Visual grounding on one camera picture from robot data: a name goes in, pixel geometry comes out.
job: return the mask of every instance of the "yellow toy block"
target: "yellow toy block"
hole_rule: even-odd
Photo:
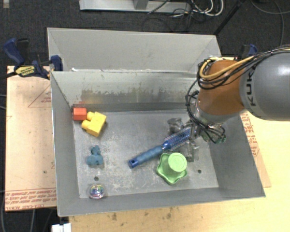
[[[105,124],[106,116],[98,112],[88,112],[87,118],[82,122],[82,128],[89,134],[98,137],[103,125]]]

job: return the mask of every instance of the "bin floor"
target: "bin floor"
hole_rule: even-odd
[[[218,187],[207,143],[197,139],[195,161],[188,162],[188,175],[175,185],[167,184],[156,174],[159,158],[130,169],[128,160],[164,142],[168,136],[170,118],[188,120],[185,110],[108,112],[106,124],[99,137],[81,128],[81,121],[73,121],[77,179],[80,198],[88,198],[89,187],[96,183],[105,187],[107,196],[202,189]],[[104,164],[89,167],[86,157],[98,145]],[[177,149],[183,152],[185,147]]]

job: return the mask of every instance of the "black carpet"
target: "black carpet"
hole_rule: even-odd
[[[197,16],[189,24],[185,19],[173,19],[157,13],[81,12],[79,0],[10,0],[9,9],[3,8],[0,0],[0,75],[5,74],[7,65],[14,65],[2,50],[3,44],[10,38],[28,38],[30,57],[36,59],[39,55],[43,61],[48,59],[47,27],[214,34],[237,1],[224,0],[225,7],[221,15],[212,18]],[[256,9],[252,2],[272,14]],[[243,44],[254,44],[259,51],[290,44],[290,13],[284,13],[288,11],[290,0],[247,0],[217,36],[221,53],[224,56],[236,56]],[[0,81],[0,94],[6,94],[5,80]],[[6,105],[4,98],[0,98],[0,105]],[[0,190],[4,190],[4,162],[5,111],[0,109]],[[36,210],[33,231],[43,231],[50,211]],[[31,215],[32,211],[4,213],[6,231],[29,231]],[[49,224],[55,223],[59,223],[59,218],[53,211]]]

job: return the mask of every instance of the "blue toy figure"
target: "blue toy figure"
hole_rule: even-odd
[[[101,151],[98,145],[91,148],[91,155],[87,157],[86,163],[89,167],[102,165],[103,156],[101,156]]]

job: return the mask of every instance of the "blue brush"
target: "blue brush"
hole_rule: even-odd
[[[135,168],[142,163],[161,155],[165,150],[173,151],[188,142],[190,127],[183,128],[177,133],[165,138],[163,144],[156,146],[128,161],[130,168]]]

